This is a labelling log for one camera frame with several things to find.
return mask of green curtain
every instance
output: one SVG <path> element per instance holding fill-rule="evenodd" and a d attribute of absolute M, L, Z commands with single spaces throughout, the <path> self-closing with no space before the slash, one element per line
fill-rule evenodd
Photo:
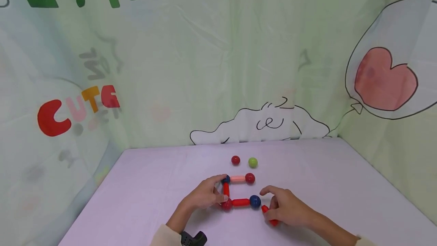
<path fill-rule="evenodd" d="M 343 137 L 437 222 L 433 0 L 0 0 L 0 237 L 57 245 L 127 148 Z"/>

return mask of sleeve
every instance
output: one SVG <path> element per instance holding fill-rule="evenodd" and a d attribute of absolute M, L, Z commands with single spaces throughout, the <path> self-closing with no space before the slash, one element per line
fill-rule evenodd
<path fill-rule="evenodd" d="M 366 238 L 362 238 L 359 235 L 357 235 L 357 237 L 359 237 L 360 240 L 357 241 L 355 246 L 376 246 L 370 240 L 367 240 Z"/>
<path fill-rule="evenodd" d="M 181 235 L 163 224 L 153 236 L 150 246 L 181 246 Z"/>

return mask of red letter c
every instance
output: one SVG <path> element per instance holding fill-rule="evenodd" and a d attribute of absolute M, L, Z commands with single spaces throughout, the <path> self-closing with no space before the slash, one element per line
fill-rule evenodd
<path fill-rule="evenodd" d="M 71 128 L 70 119 L 56 122 L 54 117 L 61 107 L 60 100 L 52 100 L 43 104 L 38 111 L 38 125 L 41 131 L 50 137 L 55 137 L 67 132 Z"/>

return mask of small ball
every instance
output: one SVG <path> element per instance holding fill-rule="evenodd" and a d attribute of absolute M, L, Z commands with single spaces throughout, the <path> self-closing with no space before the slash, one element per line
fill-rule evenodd
<path fill-rule="evenodd" d="M 249 201 L 253 209 L 257 209 L 261 206 L 261 199 L 256 195 L 251 196 Z"/>
<path fill-rule="evenodd" d="M 221 203 L 222 209 L 225 211 L 229 211 L 230 209 L 232 209 L 232 200 L 228 199 L 225 202 Z"/>
<path fill-rule="evenodd" d="M 231 159 L 231 162 L 233 165 L 237 166 L 240 164 L 240 157 L 239 156 L 233 156 Z"/>
<path fill-rule="evenodd" d="M 246 182 L 247 182 L 248 184 L 252 185 L 252 184 L 255 182 L 255 175 L 252 174 L 252 173 L 247 173 L 247 174 L 245 175 L 245 179 L 246 179 Z"/>
<path fill-rule="evenodd" d="M 226 177 L 222 180 L 222 185 L 224 183 L 230 183 L 231 182 L 231 177 L 229 177 L 228 175 L 226 175 Z"/>
<path fill-rule="evenodd" d="M 250 168 L 256 168 L 256 166 L 258 166 L 258 160 L 252 157 L 248 160 L 248 165 L 250 166 Z"/>

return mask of right hand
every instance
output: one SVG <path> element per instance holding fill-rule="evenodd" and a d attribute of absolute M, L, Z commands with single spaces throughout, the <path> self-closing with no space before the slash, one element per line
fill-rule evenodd
<path fill-rule="evenodd" d="M 277 219 L 290 226 L 308 227 L 318 215 L 288 189 L 269 185 L 259 194 L 264 196 L 269 192 L 274 196 L 270 201 L 270 210 L 264 214 L 266 220 Z"/>

